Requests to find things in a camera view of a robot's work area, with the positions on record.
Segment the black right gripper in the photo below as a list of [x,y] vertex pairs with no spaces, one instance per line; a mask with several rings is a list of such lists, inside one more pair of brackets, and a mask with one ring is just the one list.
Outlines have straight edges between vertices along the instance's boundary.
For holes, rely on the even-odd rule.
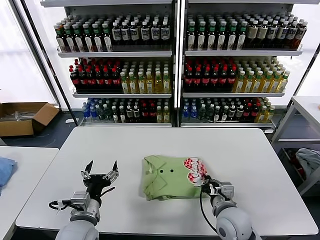
[[201,192],[211,196],[220,195],[221,185],[219,180],[212,179],[210,175],[204,175],[202,177]]

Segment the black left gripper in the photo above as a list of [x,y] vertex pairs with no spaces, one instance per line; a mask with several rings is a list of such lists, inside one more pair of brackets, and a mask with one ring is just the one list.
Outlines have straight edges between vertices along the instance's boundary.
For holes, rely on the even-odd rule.
[[85,169],[81,171],[83,183],[87,187],[86,191],[89,193],[91,199],[100,201],[101,197],[106,193],[111,192],[115,187],[110,187],[111,184],[118,178],[119,169],[117,161],[114,162],[112,170],[107,174],[90,174],[93,160],[86,165]]

